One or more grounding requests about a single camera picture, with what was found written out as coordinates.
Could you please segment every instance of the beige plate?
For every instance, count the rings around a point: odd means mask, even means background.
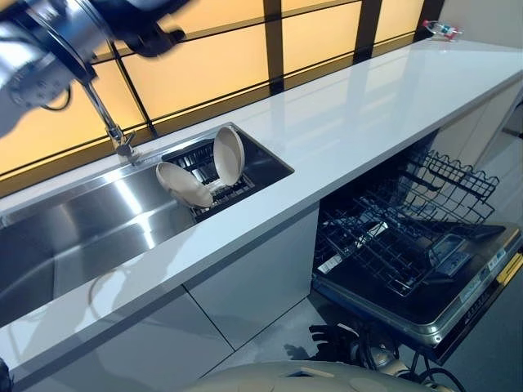
[[[162,162],[156,167],[156,178],[164,189],[183,203],[189,206],[211,207],[211,192],[187,170],[169,162]]]
[[[244,172],[244,144],[238,133],[229,127],[223,127],[214,139],[214,166],[220,180],[232,186],[238,182]]]

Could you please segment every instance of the dish rack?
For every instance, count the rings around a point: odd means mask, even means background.
[[[214,166],[213,142],[205,140],[197,148],[184,153],[174,153],[163,157],[166,162],[174,163],[191,172],[202,184],[207,185],[218,180],[219,175]],[[232,186],[224,185],[212,192],[214,203],[211,207],[191,207],[190,211],[197,221],[202,221],[221,211],[237,198],[247,197],[254,191],[255,185],[247,174],[243,173],[238,182]]]
[[[459,248],[494,212],[487,200],[498,183],[436,151],[409,153],[393,178],[321,209],[315,267],[354,263],[403,297],[452,281],[470,258]]]

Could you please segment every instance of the floor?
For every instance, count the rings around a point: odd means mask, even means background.
[[[523,226],[523,140],[501,132],[478,167],[501,180],[490,200],[497,210],[492,220]],[[523,391],[522,289],[523,270],[445,363],[468,391]],[[307,359],[317,352],[308,327],[337,323],[350,324],[350,315],[312,292],[209,373],[246,363]],[[411,363],[412,350],[401,347],[400,353]]]

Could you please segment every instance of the chrome faucet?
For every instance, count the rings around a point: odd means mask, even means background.
[[[109,114],[109,111],[101,101],[100,96],[98,96],[98,93],[90,82],[83,84],[83,89],[95,107],[96,112],[98,112],[101,119],[105,123],[105,131],[113,142],[113,147],[116,151],[116,154],[126,158],[130,163],[134,163],[139,156],[131,146],[132,139],[134,139],[136,133],[133,132],[130,135],[123,134],[122,128],[120,128],[120,126],[114,122],[113,118]]]

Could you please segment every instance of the dishwasher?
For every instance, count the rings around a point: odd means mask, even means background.
[[[499,179],[434,137],[321,201],[313,287],[443,364],[523,263],[523,238],[489,221]]]

